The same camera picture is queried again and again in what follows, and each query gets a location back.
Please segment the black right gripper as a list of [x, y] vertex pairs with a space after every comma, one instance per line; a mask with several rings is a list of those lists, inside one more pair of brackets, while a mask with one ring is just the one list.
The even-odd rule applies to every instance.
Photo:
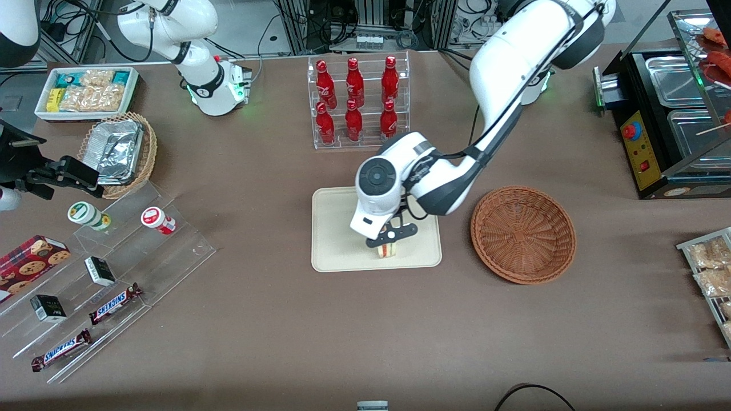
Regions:
[[[1, 185], [3, 188], [20, 190], [36, 195], [42, 199], [52, 199], [54, 189], [44, 183], [33, 183], [28, 175], [39, 171], [43, 177], [53, 179], [49, 164], [53, 161], [44, 157], [39, 145], [46, 140], [34, 137], [29, 133], [13, 127], [1, 120]], [[75, 189], [84, 191], [95, 198], [103, 198], [105, 188], [98, 183], [99, 172], [72, 156], [63, 156], [53, 162], [53, 171], [57, 181]]]

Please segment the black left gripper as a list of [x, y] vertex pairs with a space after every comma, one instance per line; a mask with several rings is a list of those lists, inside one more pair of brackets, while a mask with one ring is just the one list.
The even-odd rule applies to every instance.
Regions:
[[418, 227], [414, 223], [404, 223], [399, 227], [387, 223], [382, 227], [376, 239], [366, 239], [365, 244], [369, 249], [375, 249], [376, 254], [381, 257], [381, 245], [395, 244], [395, 255], [400, 251], [400, 241], [407, 237], [415, 236]]

